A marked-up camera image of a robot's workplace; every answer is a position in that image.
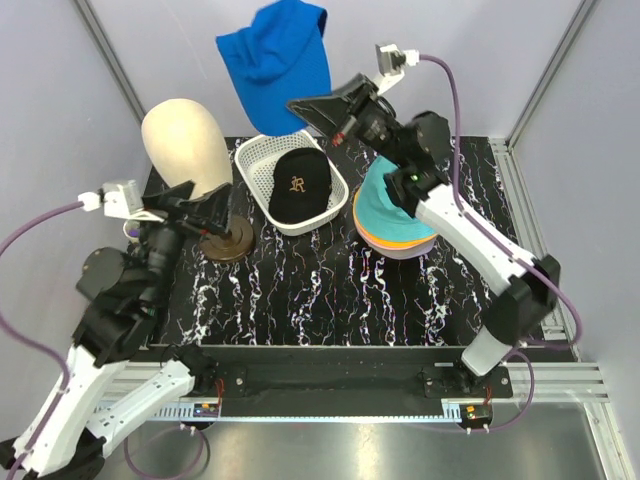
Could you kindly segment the blue hat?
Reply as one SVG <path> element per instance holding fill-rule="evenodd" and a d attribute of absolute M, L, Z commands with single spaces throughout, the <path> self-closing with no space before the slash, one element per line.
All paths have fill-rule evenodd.
<path fill-rule="evenodd" d="M 276 1 L 247 27 L 218 36 L 216 45 L 250 123 L 283 136 L 306 123 L 287 108 L 291 100 L 331 92 L 323 35 L 327 11 L 304 1 Z"/>

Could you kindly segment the black embroidered baseball cap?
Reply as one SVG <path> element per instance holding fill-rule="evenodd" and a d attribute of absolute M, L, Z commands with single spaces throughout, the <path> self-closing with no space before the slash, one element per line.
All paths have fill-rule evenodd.
<path fill-rule="evenodd" d="M 326 154 L 317 148 L 297 148 L 282 155 L 273 171 L 269 214 L 283 224 L 297 224 L 323 214 L 332 191 Z"/>

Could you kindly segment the teal hat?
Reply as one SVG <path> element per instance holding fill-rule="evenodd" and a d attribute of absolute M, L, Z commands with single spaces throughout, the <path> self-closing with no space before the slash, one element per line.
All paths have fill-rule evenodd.
<path fill-rule="evenodd" d="M 429 241 L 436 231 L 395 206 L 386 190 L 384 177 L 396 166 L 383 156 L 370 164 L 355 198 L 355 219 L 366 233 L 387 244 Z"/>

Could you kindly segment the pink bucket hat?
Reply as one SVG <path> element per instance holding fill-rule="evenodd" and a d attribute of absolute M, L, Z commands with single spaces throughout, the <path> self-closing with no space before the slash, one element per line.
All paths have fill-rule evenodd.
<path fill-rule="evenodd" d="M 405 243 L 384 243 L 374 239 L 363 237 L 365 243 L 373 250 L 380 254 L 390 257 L 402 257 L 409 258 L 412 256 L 419 256 L 429 253 L 433 248 L 436 237 L 427 239 L 421 242 L 405 242 Z"/>

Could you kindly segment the orange bucket hat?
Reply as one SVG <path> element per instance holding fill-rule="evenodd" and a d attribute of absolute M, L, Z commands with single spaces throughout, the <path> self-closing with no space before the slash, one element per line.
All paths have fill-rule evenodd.
<path fill-rule="evenodd" d="M 415 245 L 419 245 L 422 244 L 424 242 L 429 242 L 432 240 L 435 240 L 438 235 L 434 234 L 431 236 L 428 236 L 426 238 L 422 238 L 422 239 L 418 239 L 418 240 L 412 240 L 412 241 L 407 241 L 407 242 L 396 242 L 396 241 L 389 241 L 389 240 L 384 240 L 381 238 L 378 238 L 374 235 L 372 235 L 369 231 L 367 231 L 359 222 L 355 222 L 355 226 L 356 226 L 356 230 L 358 231 L 359 235 L 368 243 L 371 243 L 375 246 L 379 246 L 379 247 L 383 247 L 383 248 L 389 248 L 389 249 L 403 249 L 403 248 L 409 248 Z"/>

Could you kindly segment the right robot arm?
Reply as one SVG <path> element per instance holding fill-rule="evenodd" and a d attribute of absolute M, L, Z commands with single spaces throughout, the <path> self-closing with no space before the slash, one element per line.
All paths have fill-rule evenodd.
<path fill-rule="evenodd" d="M 392 203 L 432 227 L 487 282 L 495 300 L 453 374 L 457 390 L 472 397 L 488 387 L 489 373 L 555 308 L 560 265 L 509 241 L 456 193 L 435 163 L 450 153 L 447 120 L 424 112 L 401 124 L 383 97 L 402 78 L 358 74 L 328 95 L 290 100 L 287 107 L 334 145 L 359 140 L 394 163 L 384 178 Z"/>

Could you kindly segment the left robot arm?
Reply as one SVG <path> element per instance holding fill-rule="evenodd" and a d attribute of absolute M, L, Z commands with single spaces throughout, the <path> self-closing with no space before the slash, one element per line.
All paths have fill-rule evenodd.
<path fill-rule="evenodd" d="M 88 305 L 66 354 L 8 329 L 9 336 L 61 370 L 31 425 L 1 444 L 1 465 L 9 477 L 92 479 L 115 448 L 166 403 L 223 393 L 217 361 L 189 344 L 177 347 L 151 379 L 121 400 L 99 406 L 167 307 L 186 238 L 229 230 L 230 185 L 201 196 L 194 190 L 187 181 L 144 196 L 134 181 L 119 181 L 82 193 L 74 203 L 75 209 L 102 210 L 132 224 L 135 248 L 103 247 L 86 258 L 76 288 Z"/>

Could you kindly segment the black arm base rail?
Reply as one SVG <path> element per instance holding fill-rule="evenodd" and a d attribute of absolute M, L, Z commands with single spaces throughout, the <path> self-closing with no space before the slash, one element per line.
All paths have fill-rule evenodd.
<path fill-rule="evenodd" d="M 441 416 L 442 401 L 513 396 L 506 368 L 460 385 L 459 347 L 205 345 L 224 382 L 224 418 L 406 421 Z"/>

